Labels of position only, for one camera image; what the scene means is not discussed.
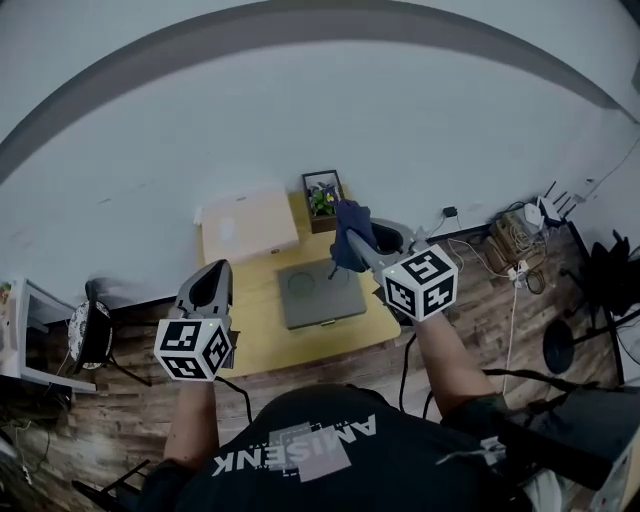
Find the round black base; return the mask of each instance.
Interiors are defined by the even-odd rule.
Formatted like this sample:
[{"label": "round black base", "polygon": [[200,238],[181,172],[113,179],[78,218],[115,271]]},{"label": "round black base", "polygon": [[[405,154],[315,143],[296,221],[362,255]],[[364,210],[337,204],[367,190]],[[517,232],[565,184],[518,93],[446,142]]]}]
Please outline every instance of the round black base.
[{"label": "round black base", "polygon": [[556,320],[544,331],[544,361],[552,373],[566,372],[573,362],[573,334],[562,320]]}]

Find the forearm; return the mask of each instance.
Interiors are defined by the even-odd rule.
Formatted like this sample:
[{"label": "forearm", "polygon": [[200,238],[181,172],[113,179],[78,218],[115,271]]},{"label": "forearm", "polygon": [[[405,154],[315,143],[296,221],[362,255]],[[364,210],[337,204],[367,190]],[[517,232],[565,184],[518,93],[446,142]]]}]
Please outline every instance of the forearm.
[{"label": "forearm", "polygon": [[219,446],[213,382],[184,382],[164,448],[164,458],[198,470]]},{"label": "forearm", "polygon": [[414,326],[431,391],[443,416],[472,398],[496,392],[442,313]]}]

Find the yellow table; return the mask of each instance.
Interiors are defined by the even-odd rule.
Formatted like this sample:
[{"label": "yellow table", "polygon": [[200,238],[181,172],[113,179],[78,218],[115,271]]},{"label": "yellow table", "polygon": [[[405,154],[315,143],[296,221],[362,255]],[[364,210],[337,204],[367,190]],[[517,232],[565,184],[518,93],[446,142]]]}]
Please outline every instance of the yellow table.
[{"label": "yellow table", "polygon": [[[231,328],[240,331],[235,365],[221,370],[222,377],[265,372],[324,357],[343,354],[395,338],[400,326],[380,300],[372,295],[378,287],[371,272],[359,274],[367,304],[363,315],[337,320],[334,324],[288,330],[280,302],[276,271],[292,265],[330,257],[335,231],[312,234],[304,194],[289,195],[300,245],[294,249],[235,264]],[[201,263],[204,256],[200,250]]]}]

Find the black t-shirt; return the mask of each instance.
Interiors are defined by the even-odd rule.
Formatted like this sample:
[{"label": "black t-shirt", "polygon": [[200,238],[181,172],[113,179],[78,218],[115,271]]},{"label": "black t-shirt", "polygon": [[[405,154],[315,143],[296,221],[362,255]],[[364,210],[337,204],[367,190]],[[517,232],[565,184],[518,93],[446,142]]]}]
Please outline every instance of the black t-shirt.
[{"label": "black t-shirt", "polygon": [[479,449],[492,435],[490,415],[504,407],[498,396],[474,400],[438,425],[365,390],[299,389],[271,402],[198,473],[160,464],[138,511],[513,508],[517,491],[484,457],[437,465],[453,452]]}]

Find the dark blue cloth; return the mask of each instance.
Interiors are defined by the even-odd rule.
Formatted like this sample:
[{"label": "dark blue cloth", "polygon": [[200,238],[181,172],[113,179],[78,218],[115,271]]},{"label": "dark blue cloth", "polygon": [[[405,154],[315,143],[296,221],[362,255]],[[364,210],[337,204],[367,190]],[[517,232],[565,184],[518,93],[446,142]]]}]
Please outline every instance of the dark blue cloth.
[{"label": "dark blue cloth", "polygon": [[376,237],[371,227],[371,210],[360,206],[356,201],[342,199],[336,207],[338,225],[336,227],[336,241],[329,248],[331,259],[339,267],[364,272],[368,269],[362,259],[354,252],[347,239],[347,230],[352,229],[374,249],[377,246]]}]

